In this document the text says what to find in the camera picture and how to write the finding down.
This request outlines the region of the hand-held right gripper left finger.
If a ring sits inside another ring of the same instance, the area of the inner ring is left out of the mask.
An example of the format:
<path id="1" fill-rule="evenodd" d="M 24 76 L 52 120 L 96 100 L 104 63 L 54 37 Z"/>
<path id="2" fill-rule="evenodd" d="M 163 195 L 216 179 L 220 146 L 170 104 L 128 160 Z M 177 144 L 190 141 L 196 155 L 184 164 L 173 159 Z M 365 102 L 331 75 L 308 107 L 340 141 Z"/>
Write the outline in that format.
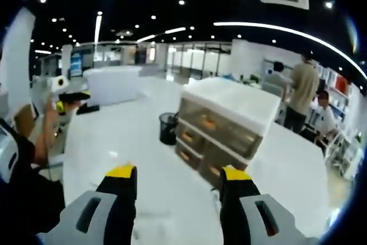
<path id="1" fill-rule="evenodd" d="M 54 228 L 37 237 L 42 244 L 131 244 L 136 198 L 136 166 L 117 166 L 96 190 L 67 205 Z"/>

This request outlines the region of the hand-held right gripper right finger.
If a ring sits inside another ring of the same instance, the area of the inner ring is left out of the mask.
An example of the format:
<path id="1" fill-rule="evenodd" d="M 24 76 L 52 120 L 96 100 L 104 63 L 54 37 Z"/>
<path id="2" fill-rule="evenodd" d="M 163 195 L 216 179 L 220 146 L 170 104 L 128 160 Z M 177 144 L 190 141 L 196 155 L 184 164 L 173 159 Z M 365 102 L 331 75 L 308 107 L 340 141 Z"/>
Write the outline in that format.
<path id="1" fill-rule="evenodd" d="M 242 170 L 220 172 L 220 224 L 224 244 L 318 244 L 295 226 L 294 216 Z"/>

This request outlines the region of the person's left hand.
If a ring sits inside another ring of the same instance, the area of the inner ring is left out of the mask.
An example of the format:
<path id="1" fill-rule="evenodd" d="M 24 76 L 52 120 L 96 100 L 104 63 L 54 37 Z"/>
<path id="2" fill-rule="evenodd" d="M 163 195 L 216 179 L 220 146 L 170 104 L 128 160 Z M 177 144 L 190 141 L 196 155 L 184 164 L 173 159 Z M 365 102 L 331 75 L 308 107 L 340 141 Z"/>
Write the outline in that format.
<path id="1" fill-rule="evenodd" d="M 54 135 L 59 127 L 58 112 L 53 107 L 53 102 L 47 102 L 45 104 L 45 112 L 43 117 L 43 131 Z"/>

